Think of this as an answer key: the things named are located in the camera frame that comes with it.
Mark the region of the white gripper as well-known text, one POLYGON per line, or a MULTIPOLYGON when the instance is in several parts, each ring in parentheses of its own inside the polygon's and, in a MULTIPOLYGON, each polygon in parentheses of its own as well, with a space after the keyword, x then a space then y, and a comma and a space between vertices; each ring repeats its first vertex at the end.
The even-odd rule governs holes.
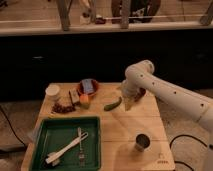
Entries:
POLYGON ((124 106, 126 111, 129 111, 133 106, 133 99, 138 92, 139 87, 130 82, 128 79, 125 79, 121 83, 121 94, 124 97, 124 106))

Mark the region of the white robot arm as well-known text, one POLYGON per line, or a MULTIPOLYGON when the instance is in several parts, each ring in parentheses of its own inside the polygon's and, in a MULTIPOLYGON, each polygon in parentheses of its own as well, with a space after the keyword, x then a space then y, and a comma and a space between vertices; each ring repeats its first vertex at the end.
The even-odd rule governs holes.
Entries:
POLYGON ((188 114, 210 133, 202 171, 213 171, 213 98, 164 81, 153 73, 154 64, 150 60, 142 60, 126 68, 121 93, 127 106, 130 107, 140 89, 145 89, 168 105, 188 114))

